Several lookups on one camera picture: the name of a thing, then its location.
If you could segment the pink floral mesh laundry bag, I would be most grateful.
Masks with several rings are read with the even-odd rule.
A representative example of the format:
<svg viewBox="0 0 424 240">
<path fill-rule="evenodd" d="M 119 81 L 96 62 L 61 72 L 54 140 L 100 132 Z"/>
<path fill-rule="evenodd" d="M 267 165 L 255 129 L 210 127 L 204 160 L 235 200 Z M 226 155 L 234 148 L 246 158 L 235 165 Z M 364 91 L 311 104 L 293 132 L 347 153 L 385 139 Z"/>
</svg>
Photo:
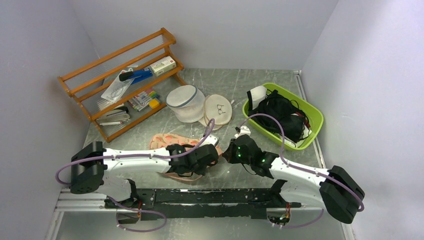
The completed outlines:
<svg viewBox="0 0 424 240">
<path fill-rule="evenodd" d="M 199 144 L 201 140 L 198 138 L 189 138 L 173 133 L 158 133 L 155 134 L 149 144 L 151 150 L 165 148 L 171 155 L 179 155 L 181 153 L 191 152 L 191 150 Z M 219 158 L 222 156 L 223 151 L 220 147 L 215 147 Z M 177 176 L 176 173 L 164 173 L 169 178 L 176 179 L 183 182 L 192 182 L 200 179 L 203 175 L 193 174 L 192 176 Z"/>
</svg>

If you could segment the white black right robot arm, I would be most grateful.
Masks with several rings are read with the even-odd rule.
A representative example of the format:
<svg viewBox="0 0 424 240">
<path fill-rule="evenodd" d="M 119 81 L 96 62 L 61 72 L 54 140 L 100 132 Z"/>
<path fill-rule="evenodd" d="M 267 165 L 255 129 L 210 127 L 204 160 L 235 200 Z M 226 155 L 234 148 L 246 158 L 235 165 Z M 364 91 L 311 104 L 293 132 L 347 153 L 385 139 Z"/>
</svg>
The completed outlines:
<svg viewBox="0 0 424 240">
<path fill-rule="evenodd" d="M 344 224 L 351 224 L 363 210 L 365 192 L 340 166 L 316 168 L 289 161 L 277 153 L 261 150 L 246 134 L 231 139 L 222 156 L 230 164 L 249 166 L 258 176 L 283 180 L 283 186 L 270 193 L 270 202 L 275 207 L 289 202 L 322 208 Z"/>
</svg>

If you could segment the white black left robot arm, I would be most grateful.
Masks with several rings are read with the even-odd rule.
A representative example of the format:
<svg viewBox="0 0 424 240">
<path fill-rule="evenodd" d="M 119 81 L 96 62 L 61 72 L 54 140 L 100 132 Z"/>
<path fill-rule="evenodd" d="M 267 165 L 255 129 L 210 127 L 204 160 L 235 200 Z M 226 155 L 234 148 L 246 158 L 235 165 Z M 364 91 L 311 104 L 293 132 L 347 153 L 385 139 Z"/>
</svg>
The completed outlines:
<svg viewBox="0 0 424 240">
<path fill-rule="evenodd" d="M 120 202 L 126 208 L 139 200 L 133 180 L 119 178 L 128 172 L 157 172 L 191 177 L 205 175 L 206 169 L 217 164 L 219 153 L 211 143 L 193 146 L 172 144 L 153 150 L 115 150 L 93 143 L 94 153 L 85 147 L 72 160 L 70 192 L 75 195 L 101 193 Z"/>
</svg>

